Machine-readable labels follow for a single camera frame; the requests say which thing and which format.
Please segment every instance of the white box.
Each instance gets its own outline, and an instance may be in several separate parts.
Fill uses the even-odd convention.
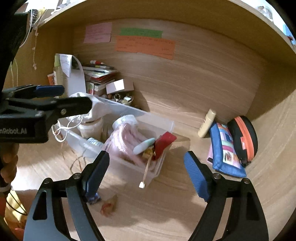
[[[114,101],[99,97],[101,101],[110,105],[112,113],[104,116],[104,124],[112,124],[115,120],[123,115],[132,114],[137,119],[139,125],[138,130],[147,138],[159,138],[165,132],[173,132],[174,122],[159,117],[157,115],[116,103]],[[60,119],[61,125],[67,126],[68,120],[66,118]],[[80,136],[80,132],[77,128],[68,131],[66,138],[68,145],[74,149],[79,156],[84,156],[94,161],[100,153],[101,149],[91,144],[86,139]],[[162,156],[158,159],[156,167],[153,171],[147,173],[146,186],[150,184],[153,178],[157,177],[160,173],[163,161],[165,159],[166,152],[170,147],[165,149]],[[143,179],[145,169],[140,168],[132,163],[129,163],[121,158],[110,156],[110,165],[108,171],[127,183],[131,183],[135,187],[139,187],[140,182]]]
[[[106,85],[107,94],[113,94],[122,91],[132,91],[133,82],[131,80],[117,80]]]

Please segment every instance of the mint green object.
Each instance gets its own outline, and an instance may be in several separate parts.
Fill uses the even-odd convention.
[[[122,36],[142,36],[161,39],[163,31],[144,28],[121,28]]]
[[[133,154],[134,155],[138,155],[140,153],[142,153],[143,151],[145,151],[148,147],[152,146],[155,143],[155,138],[150,138],[146,141],[143,141],[142,143],[140,143],[139,145],[137,145],[134,149],[133,149]]]
[[[59,54],[58,53],[54,56],[54,66],[55,67],[61,66],[60,61],[59,61]]]

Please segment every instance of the red pen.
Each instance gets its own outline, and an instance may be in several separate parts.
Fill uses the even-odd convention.
[[[105,64],[101,61],[91,60],[91,64]]]

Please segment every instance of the wood grain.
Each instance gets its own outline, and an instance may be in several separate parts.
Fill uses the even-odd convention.
[[[258,153],[246,169],[261,201],[270,240],[296,207],[295,69],[269,66],[248,112],[258,136]]]
[[[77,26],[123,18],[153,18],[199,26],[255,50],[271,62],[296,66],[295,48],[265,16],[240,0],[78,0],[46,19],[43,27]]]
[[[19,50],[20,85],[46,84],[55,53],[74,53],[82,61],[99,58],[134,81],[135,97],[143,109],[174,120],[178,137],[161,174],[147,189],[133,188],[106,175],[99,192],[103,199],[117,194],[118,209],[107,219],[99,214],[101,204],[91,207],[106,240],[188,240],[205,203],[194,191],[183,155],[193,150],[205,162],[210,139],[198,138],[197,131],[209,108],[216,109],[223,122],[248,112],[254,124],[259,149],[246,171],[262,203],[272,240],[296,207],[296,60],[288,40],[238,0],[190,0],[186,4],[176,0],[110,0],[100,5],[100,14],[97,0],[77,3],[47,19],[40,28],[37,71],[31,61],[33,34]],[[103,20],[113,22],[111,43],[83,45],[85,25]],[[174,60],[114,52],[120,27],[163,30],[163,38],[177,42]],[[10,73],[5,86],[11,86]],[[27,208],[43,179],[68,178],[69,166],[76,158],[66,144],[61,149],[52,136],[46,144],[21,145],[19,156],[13,186]],[[71,234],[78,239],[67,202],[64,207]],[[223,233],[228,210],[229,203],[216,239]]]
[[[122,27],[163,30],[176,41],[174,60],[115,51]],[[85,26],[74,29],[73,54],[98,59],[133,81],[135,104],[143,110],[198,127],[212,108],[226,122],[246,114],[265,74],[266,61],[244,45],[209,30],[161,20],[112,21],[110,43],[84,44]]]

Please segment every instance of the pink sticky note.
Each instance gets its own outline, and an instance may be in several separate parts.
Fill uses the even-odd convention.
[[[98,23],[86,26],[85,29],[85,44],[95,44],[102,42],[110,42],[112,22]]]

